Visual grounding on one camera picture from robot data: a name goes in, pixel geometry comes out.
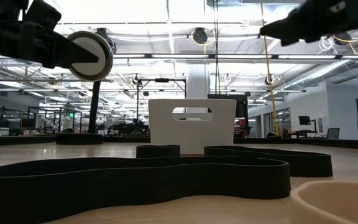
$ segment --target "black stand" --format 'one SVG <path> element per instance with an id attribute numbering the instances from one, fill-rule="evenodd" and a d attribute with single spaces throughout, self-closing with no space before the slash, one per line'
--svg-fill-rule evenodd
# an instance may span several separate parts
<path id="1" fill-rule="evenodd" d="M 103 144 L 103 135 L 96 134 L 96 115 L 98 113 L 100 81 L 93 83 L 91 113 L 89 115 L 88 133 L 58 133 L 56 144 L 92 145 Z"/>
<path id="2" fill-rule="evenodd" d="M 314 123 L 314 131 L 317 133 L 317 125 L 316 125 L 316 120 L 311 120 L 311 122 Z"/>

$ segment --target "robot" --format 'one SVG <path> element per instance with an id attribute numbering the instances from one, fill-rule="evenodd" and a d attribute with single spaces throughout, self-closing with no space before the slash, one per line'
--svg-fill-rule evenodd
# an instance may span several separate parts
<path id="1" fill-rule="evenodd" d="M 0 55 L 68 68 L 89 82 L 109 74 L 112 50 L 105 38 L 83 31 L 65 38 L 53 31 L 62 17 L 55 8 L 42 0 L 34 0 L 26 12 L 28 6 L 29 0 L 0 0 Z"/>
<path id="2" fill-rule="evenodd" d="M 260 34 L 280 39 L 284 47 L 353 29 L 358 29 L 358 0 L 307 0 L 287 18 L 263 26 Z"/>

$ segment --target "ceiling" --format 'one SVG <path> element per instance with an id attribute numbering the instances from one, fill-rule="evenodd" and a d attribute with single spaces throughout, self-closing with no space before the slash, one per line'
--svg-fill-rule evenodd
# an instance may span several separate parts
<path id="1" fill-rule="evenodd" d="M 62 19 L 55 31 L 62 35 L 87 30 L 95 32 L 97 28 L 107 28 L 107 33 L 117 46 L 117 54 L 216 54 L 216 35 L 214 18 L 218 24 L 218 54 L 264 54 L 263 38 L 257 34 L 262 25 L 262 14 L 259 1 L 226 0 L 219 1 L 218 11 L 214 12 L 210 0 L 45 0 L 62 13 Z M 273 22 L 282 19 L 302 1 L 264 1 L 264 19 Z M 191 38 L 196 27 L 206 29 L 207 46 L 196 44 Z M 358 39 L 358 30 L 349 32 Z M 350 54 L 349 45 L 334 45 L 332 38 L 312 44 L 299 42 L 289 47 L 281 47 L 280 42 L 267 38 L 269 54 Z M 114 59 L 114 67 L 102 89 L 123 90 L 135 89 L 132 79 L 137 74 L 140 78 L 177 78 L 186 79 L 191 62 L 188 60 L 154 60 L 154 59 Z M 215 62 L 207 63 L 212 79 L 215 76 Z M 327 62 L 314 60 L 309 62 L 286 61 L 271 63 L 270 73 L 278 78 L 275 86 L 290 82 L 301 74 Z M 25 88 L 46 89 L 92 89 L 90 82 L 57 82 L 47 83 L 48 79 L 75 80 L 69 70 L 62 68 L 47 69 L 26 62 L 1 59 L 0 78 L 30 79 L 33 82 L 23 83 Z M 240 60 L 219 63 L 219 77 L 222 89 L 264 89 L 267 76 L 267 64 L 264 60 L 242 62 Z M 149 96 L 140 94 L 142 100 L 150 98 L 184 98 L 181 90 L 183 83 L 150 82 L 144 89 L 166 89 L 174 91 L 150 92 Z M 12 88 L 0 83 L 0 88 Z M 77 92 L 37 92 L 40 100 L 45 96 L 61 96 L 72 102 L 84 102 L 88 96 L 80 96 Z M 130 108 L 120 102 L 135 103 L 136 92 L 101 92 L 101 97 L 108 103 L 121 104 L 121 108 Z"/>

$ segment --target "black rubber track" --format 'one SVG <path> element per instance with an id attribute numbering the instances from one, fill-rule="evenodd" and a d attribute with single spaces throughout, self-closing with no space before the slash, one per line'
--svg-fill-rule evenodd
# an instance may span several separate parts
<path id="1" fill-rule="evenodd" d="M 333 166 L 329 154 L 298 152 L 280 149 L 254 149 L 242 146 L 211 146 L 204 148 L 205 156 L 259 157 L 285 161 L 290 164 L 292 177 L 332 177 Z"/>
<path id="2" fill-rule="evenodd" d="M 180 146 L 137 146 L 136 158 L 156 158 L 156 157 L 175 157 L 180 156 Z"/>
<path id="3" fill-rule="evenodd" d="M 208 154 L 213 157 L 94 157 L 1 166 L 0 223 L 49 222 L 97 208 L 192 195 L 289 196 L 287 162 Z"/>
<path id="4" fill-rule="evenodd" d="M 88 133 L 57 133 L 56 144 L 62 144 L 62 145 L 103 144 L 103 135 L 88 134 Z"/>

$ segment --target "desk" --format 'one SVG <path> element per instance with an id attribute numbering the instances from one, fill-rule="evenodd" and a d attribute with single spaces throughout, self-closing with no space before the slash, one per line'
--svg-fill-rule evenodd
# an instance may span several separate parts
<path id="1" fill-rule="evenodd" d="M 308 137 L 308 134 L 317 134 L 317 131 L 301 130 L 301 131 L 294 131 L 294 132 L 288 133 L 288 134 L 291 136 L 295 135 L 296 138 L 299 138 L 300 136 Z"/>

